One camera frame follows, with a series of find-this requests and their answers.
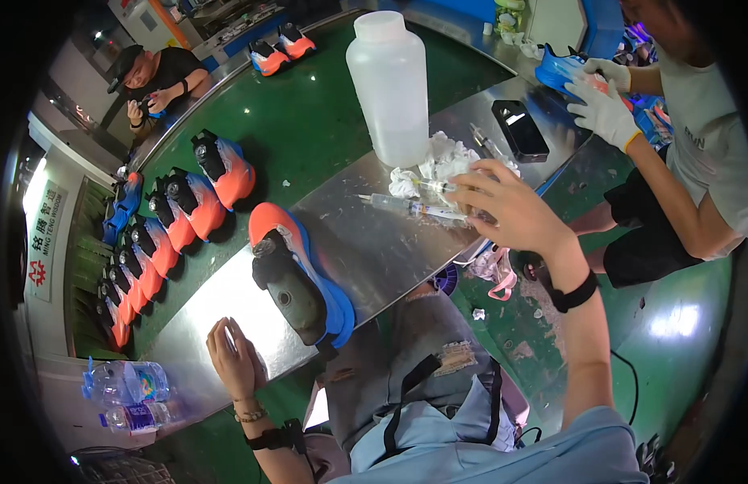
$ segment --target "black cap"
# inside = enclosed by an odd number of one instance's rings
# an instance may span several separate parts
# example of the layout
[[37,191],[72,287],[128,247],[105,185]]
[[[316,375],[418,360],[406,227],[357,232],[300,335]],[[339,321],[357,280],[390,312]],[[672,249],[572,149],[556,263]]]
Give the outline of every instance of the black cap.
[[135,59],[142,53],[142,46],[135,44],[122,50],[121,53],[116,57],[116,62],[113,63],[108,72],[113,76],[111,85],[108,86],[108,94],[111,94],[118,86],[124,82],[124,77],[127,73],[132,70],[135,65]]

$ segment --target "light blue shirt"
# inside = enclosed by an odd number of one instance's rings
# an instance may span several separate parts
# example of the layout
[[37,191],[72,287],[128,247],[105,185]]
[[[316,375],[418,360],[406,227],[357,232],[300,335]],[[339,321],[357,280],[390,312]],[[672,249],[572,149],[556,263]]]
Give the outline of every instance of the light blue shirt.
[[401,413],[396,443],[399,449],[411,449],[373,465],[385,453],[383,437],[392,418],[388,415],[355,444],[352,474],[332,482],[648,483],[637,467],[632,429],[610,407],[589,409],[567,430],[519,450],[514,450],[514,427],[503,408],[492,446],[463,441],[485,437],[489,409],[489,392],[476,376],[451,420],[426,402],[409,403]]

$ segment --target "white t-shirt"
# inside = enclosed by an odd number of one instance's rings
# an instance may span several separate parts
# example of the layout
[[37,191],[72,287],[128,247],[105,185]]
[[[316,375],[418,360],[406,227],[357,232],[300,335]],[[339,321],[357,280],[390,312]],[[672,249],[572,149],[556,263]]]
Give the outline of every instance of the white t-shirt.
[[675,131],[667,166],[699,206],[705,193],[739,237],[706,260],[726,257],[748,236],[748,142],[716,64],[692,67],[657,45],[664,99]]

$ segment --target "water bottle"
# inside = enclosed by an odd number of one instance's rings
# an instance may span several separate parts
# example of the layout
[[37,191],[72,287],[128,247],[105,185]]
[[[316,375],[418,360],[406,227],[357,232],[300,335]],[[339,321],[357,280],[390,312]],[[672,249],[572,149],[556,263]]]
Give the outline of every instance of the water bottle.
[[153,431],[172,420],[167,406],[161,402],[119,405],[100,413],[100,424],[103,427],[113,432],[128,431],[130,434]]
[[372,12],[353,23],[347,67],[374,151],[390,167],[422,163],[428,149],[425,45],[398,12]]
[[84,398],[103,408],[132,405],[142,401],[164,401],[169,396],[167,376],[161,365],[152,362],[113,361],[84,372],[81,386]]

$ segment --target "white plastic jug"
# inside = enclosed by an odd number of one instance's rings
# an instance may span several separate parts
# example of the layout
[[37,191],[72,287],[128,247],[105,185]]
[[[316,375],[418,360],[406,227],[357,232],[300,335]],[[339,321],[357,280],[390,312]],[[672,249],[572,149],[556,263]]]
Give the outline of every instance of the white plastic jug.
[[421,163],[428,148],[425,45],[398,12],[372,12],[353,23],[347,66],[374,151],[390,167]]

